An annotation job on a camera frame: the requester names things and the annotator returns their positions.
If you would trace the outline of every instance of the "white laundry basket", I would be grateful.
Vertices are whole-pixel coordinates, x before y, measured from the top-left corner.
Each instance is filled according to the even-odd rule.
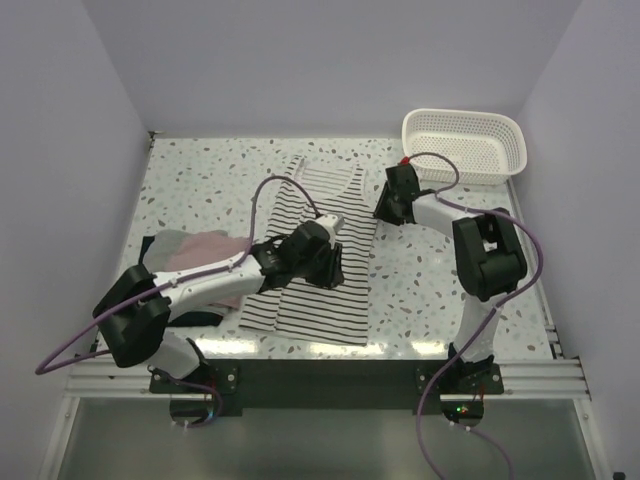
[[[460,170],[461,183],[498,185],[524,170],[527,149],[516,122],[495,113],[421,108],[402,123],[404,153],[436,152]],[[451,168],[436,157],[411,161],[425,180],[452,182]]]

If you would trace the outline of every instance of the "table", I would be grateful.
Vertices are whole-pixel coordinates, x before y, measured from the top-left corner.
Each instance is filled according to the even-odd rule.
[[[359,162],[366,170],[365,197],[372,210],[384,168],[404,156],[400,140],[386,138],[156,138],[120,271],[137,262],[142,237],[162,229],[223,229],[246,236],[255,187],[266,176],[282,173],[296,155],[309,162]],[[261,195],[258,238],[277,188],[274,182]],[[514,211],[506,184],[464,185],[446,195],[473,207]],[[210,358],[446,358],[465,296],[455,275],[452,241],[427,227],[379,223],[369,277],[370,331],[364,347],[256,334],[239,328],[239,312],[227,315],[219,327],[174,330],[193,338]],[[495,353],[498,362],[552,358],[544,309],[534,289],[501,312]]]

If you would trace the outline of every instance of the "gray floor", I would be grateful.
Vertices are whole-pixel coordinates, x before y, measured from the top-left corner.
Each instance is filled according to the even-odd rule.
[[[401,411],[248,410],[203,429],[171,426],[168,402],[85,400],[61,479],[431,479],[415,417]],[[509,452],[516,478],[593,479],[570,402],[498,401],[482,430]],[[450,480],[506,479],[493,447],[425,417]]]

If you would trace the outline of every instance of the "striped shirt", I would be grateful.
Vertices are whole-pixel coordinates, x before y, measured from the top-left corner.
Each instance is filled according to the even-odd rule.
[[[368,266],[377,221],[362,198],[364,170],[322,169],[294,160],[286,174],[309,191],[321,212],[343,215],[336,240],[342,243],[345,281],[333,290],[294,279],[286,288],[252,295],[245,301],[240,326],[319,342],[364,345],[369,322]],[[278,192],[267,235],[288,234],[315,218],[313,210],[288,183]]]

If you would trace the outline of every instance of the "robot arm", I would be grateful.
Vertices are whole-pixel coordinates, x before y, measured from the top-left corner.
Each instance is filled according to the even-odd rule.
[[[527,274],[520,241],[512,223],[495,215],[457,210],[439,202],[433,190],[421,190],[411,164],[390,167],[386,174],[376,218],[393,225],[431,227],[453,239],[456,271],[467,296],[460,330],[450,346],[452,356],[477,331],[492,306],[514,291]],[[464,352],[464,362],[491,363],[497,323],[498,316]]]
[[[166,283],[172,287],[125,308],[99,326],[115,363],[119,367],[147,363],[174,378],[201,383],[208,375],[201,352],[193,341],[165,331],[167,325],[195,307],[282,288],[294,278],[321,288],[336,287],[344,281],[342,246],[335,241],[343,223],[339,215],[323,215],[299,225],[290,235],[253,245],[249,255],[239,253],[189,270],[152,274],[144,265],[130,267],[94,309],[94,317],[145,290]],[[245,260],[230,268],[243,255]],[[218,273],[206,273],[212,270]]]

